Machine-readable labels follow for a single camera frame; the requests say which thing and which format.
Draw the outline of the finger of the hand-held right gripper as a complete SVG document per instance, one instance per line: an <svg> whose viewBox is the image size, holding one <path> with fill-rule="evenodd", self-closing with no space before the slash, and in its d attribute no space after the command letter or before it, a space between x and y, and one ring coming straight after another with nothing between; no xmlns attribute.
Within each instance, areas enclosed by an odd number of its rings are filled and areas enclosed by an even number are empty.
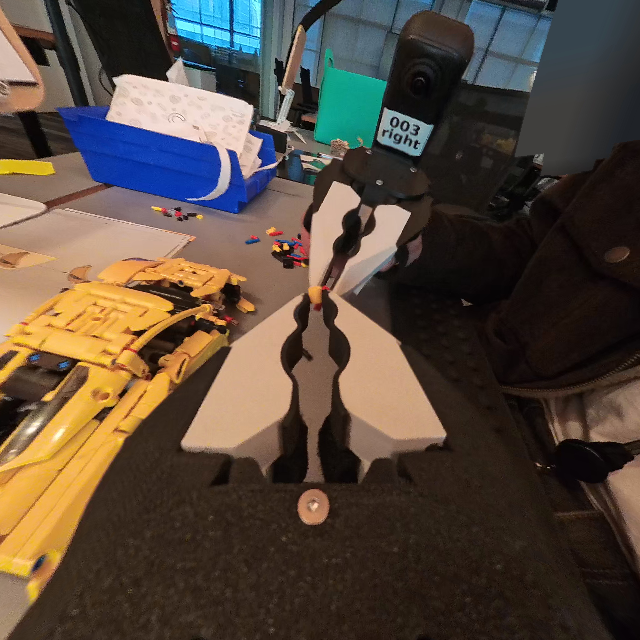
<svg viewBox="0 0 640 640"><path fill-rule="evenodd" d="M360 239L358 251L346 261L332 286L332 293L341 298L358 294L389 263L397 251L397 241L410 219L410 212L398 205L379 205L369 219L374 222L372 231Z"/></svg>
<svg viewBox="0 0 640 640"><path fill-rule="evenodd" d="M361 291L361 199L347 184L332 182L309 231L308 285Z"/></svg>

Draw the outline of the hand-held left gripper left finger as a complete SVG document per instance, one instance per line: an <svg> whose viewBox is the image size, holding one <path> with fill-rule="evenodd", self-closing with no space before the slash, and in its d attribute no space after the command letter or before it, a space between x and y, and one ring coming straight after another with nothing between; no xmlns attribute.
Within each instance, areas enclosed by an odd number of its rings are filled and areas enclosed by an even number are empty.
<svg viewBox="0 0 640 640"><path fill-rule="evenodd" d="M303 359L308 294L294 297L225 352L181 441L186 452L248 458L276 483L308 472L308 428L294 368Z"/></svg>

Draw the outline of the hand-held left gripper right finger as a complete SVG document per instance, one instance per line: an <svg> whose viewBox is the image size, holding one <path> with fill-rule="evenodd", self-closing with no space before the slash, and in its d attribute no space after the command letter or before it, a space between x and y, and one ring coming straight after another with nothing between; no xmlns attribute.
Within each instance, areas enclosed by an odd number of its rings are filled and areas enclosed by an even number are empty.
<svg viewBox="0 0 640 640"><path fill-rule="evenodd" d="M400 341L332 292L322 292L322 312L337 368L319 430L325 482L357 483L376 460L443 444L444 427Z"/></svg>

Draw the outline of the yellow toy brick car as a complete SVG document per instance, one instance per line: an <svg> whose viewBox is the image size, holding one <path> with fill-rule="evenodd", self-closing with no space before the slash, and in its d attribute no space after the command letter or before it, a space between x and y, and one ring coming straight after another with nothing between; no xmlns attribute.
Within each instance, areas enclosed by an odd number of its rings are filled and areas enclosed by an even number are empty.
<svg viewBox="0 0 640 640"><path fill-rule="evenodd" d="M33 603L126 439L255 311L246 278L126 259L61 290L1 345L1 572Z"/></svg>

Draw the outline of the instruction booklet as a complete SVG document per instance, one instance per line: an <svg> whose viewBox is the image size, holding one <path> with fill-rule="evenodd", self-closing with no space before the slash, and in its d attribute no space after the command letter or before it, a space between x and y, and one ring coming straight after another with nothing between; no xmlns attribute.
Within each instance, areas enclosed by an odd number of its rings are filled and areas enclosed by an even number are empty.
<svg viewBox="0 0 640 640"><path fill-rule="evenodd" d="M1 335L70 287L74 268L96 278L112 263L172 257L194 240L163 230L68 209L1 229Z"/></svg>

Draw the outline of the grey desk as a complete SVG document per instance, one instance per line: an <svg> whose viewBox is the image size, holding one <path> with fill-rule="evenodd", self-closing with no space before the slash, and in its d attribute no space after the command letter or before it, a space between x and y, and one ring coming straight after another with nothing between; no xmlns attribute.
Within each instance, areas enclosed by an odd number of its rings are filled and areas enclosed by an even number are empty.
<svg viewBox="0 0 640 640"><path fill-rule="evenodd" d="M247 204L240 214L221 212L205 207L186 206L185 210L196 212L204 216L203 220L194 220L188 223L171 222L169 218L162 217L158 212L151 211L153 205L169 207L180 205L178 201L160 196L152 196L148 193L133 191L114 186L98 185L84 190L79 186L88 184L88 170L79 153L56 156L52 162L59 175L51 178L34 179L33 199L43 201L53 209L73 209L75 211L95 214L104 218L123 220L128 223L136 223L155 228L179 231L178 227L184 227L182 233L190 233L196 239L188 244L180 255L196 262L203 262L212 266L237 270L242 276L247 277L246 297L257 307L257 311L244 315L237 312L239 327L237 335L242 335L254 326L289 302L296 294L303 292L307 286L307 269L295 268L286 270L276 260L270 257L265 244L263 232L271 226L277 230L283 230L285 236L303 235L301 219L312 199L312 187L287 180L281 177L274 178L261 194ZM251 235L260 235L262 241L253 245L246 245L244 241ZM373 321L379 323L385 329L390 327L387 283L375 280L364 288L359 296L349 299L356 308L369 315ZM311 311L308 330L303 335L303 345L310 352L313 361L302 358L294 368L294 374L299 375L301 412L308 425L308 472L305 483L324 483L321 463L317 453L317 434L322 420L329 411L329 393L335 364L324 351L328 347L328 332L323 324L322 313ZM115 502L102 500L101 490L105 483L99 484L100 490L92 496L88 506L104 503L106 510L106 525L111 538L115 542L116 532L121 533L120 526L123 521L121 502L132 498L134 489L140 484L143 471L143 463L150 460L152 445L156 444L156 436L159 435L159 427L156 422L168 418L171 426L172 420L177 426L188 426L189 421L195 415L199 405L194 402L202 402L204 394L211 384L213 372L211 364L194 374L188 380L182 390L172 395L160 409L148 420L152 424L154 432L143 433L148 436L141 446L141 452L133 458L127 453L127 446L117 453L114 458L115 466L110 466L106 472L106 478L115 477L115 481L124 487L124 498ZM195 462L188 459L194 458L209 462L207 469L216 471L222 458L211 455L185 454L178 444L170 445L170 452L177 452L179 469L169 471L167 492L176 487L179 479L186 480L186 473L195 470ZM12 629L20 622L29 607L27 595L27 581L9 574L1 574L1 638L7 637Z"/></svg>

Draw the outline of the person's right hand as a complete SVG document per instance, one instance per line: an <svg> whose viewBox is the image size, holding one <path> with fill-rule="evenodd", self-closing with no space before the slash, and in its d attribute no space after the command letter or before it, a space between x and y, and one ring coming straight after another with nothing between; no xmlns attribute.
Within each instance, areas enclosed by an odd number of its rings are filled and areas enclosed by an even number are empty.
<svg viewBox="0 0 640 640"><path fill-rule="evenodd" d="M422 233L416 234L405 244L397 248L394 256L394 268L397 272L412 265L422 252Z"/></svg>

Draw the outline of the pile of mixed small bricks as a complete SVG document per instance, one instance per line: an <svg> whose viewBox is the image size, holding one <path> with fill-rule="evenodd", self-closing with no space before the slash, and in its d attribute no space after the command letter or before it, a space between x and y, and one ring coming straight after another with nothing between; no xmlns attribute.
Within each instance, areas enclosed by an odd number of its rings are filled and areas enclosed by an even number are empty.
<svg viewBox="0 0 640 640"><path fill-rule="evenodd" d="M265 243L269 240L269 253L285 269L308 268L309 258L301 234L286 237L277 227L266 229Z"/></svg>

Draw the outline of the green cutting mat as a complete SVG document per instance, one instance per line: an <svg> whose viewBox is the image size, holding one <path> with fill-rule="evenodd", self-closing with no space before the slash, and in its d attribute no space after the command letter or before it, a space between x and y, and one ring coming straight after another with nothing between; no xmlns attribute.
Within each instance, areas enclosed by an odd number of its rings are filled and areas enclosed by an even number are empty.
<svg viewBox="0 0 640 640"><path fill-rule="evenodd" d="M316 181L316 176L320 173L309 173L302 170L300 164L300 154L332 156L330 153L330 146L324 143L316 143L311 141L308 143L302 143L299 140L287 142L286 155L279 163L276 169L276 176L284 180L290 180L300 184L306 184L313 186Z"/></svg>

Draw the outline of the perforated grey panel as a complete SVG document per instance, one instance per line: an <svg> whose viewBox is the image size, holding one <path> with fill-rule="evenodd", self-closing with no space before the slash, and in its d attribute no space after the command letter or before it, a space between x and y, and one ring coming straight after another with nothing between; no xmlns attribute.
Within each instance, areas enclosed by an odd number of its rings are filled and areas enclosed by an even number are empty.
<svg viewBox="0 0 640 640"><path fill-rule="evenodd" d="M401 458L442 553L425 570L424 637L610 639L582 564L582 534L603 519L553 468L538 411L533 428L511 412L466 311L414 289L391 297L393 332L447 431L440 449Z"/></svg>

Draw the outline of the black mesh office chair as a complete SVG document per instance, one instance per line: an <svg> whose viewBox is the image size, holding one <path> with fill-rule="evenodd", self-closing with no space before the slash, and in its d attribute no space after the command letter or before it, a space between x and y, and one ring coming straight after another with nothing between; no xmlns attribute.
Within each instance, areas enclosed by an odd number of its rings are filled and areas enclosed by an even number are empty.
<svg viewBox="0 0 640 640"><path fill-rule="evenodd" d="M435 204L482 213L515 164L530 94L462 81L420 167Z"/></svg>

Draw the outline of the blue storage bin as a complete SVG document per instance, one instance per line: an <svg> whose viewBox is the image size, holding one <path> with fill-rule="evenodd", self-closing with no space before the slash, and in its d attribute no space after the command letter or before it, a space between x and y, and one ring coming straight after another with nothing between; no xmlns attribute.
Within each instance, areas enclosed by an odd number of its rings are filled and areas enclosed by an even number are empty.
<svg viewBox="0 0 640 640"><path fill-rule="evenodd" d="M244 178L232 150L110 122L107 107L59 108L76 149L96 182L240 213L276 177L273 137L262 140L260 166Z"/></svg>

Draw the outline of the white paper bag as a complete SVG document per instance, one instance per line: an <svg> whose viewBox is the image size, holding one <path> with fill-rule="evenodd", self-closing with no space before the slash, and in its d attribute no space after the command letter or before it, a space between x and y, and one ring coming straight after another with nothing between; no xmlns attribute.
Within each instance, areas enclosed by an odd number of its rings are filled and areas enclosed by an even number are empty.
<svg viewBox="0 0 640 640"><path fill-rule="evenodd" d="M106 119L236 153L244 178L260 166L262 140L250 133L251 104L186 84L123 74Z"/></svg>

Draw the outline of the metal pole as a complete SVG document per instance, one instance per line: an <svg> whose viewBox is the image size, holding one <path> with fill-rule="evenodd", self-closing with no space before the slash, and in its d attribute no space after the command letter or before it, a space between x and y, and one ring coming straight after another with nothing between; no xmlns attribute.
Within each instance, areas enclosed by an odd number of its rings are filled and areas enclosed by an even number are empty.
<svg viewBox="0 0 640 640"><path fill-rule="evenodd" d="M52 27L56 54L67 80L74 105L87 107L90 105L90 101L85 91L76 52L68 35L60 2L44 1L44 5Z"/></svg>

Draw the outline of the wooden sign board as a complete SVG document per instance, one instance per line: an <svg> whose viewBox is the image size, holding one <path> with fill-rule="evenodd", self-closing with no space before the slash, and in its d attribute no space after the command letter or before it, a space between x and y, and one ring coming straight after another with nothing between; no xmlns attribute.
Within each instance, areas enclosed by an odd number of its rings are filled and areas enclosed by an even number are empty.
<svg viewBox="0 0 640 640"><path fill-rule="evenodd" d="M38 81L35 85L5 84L1 81L1 115L34 111L41 105L45 94L38 66L3 11L1 11L1 31L13 44L21 59Z"/></svg>

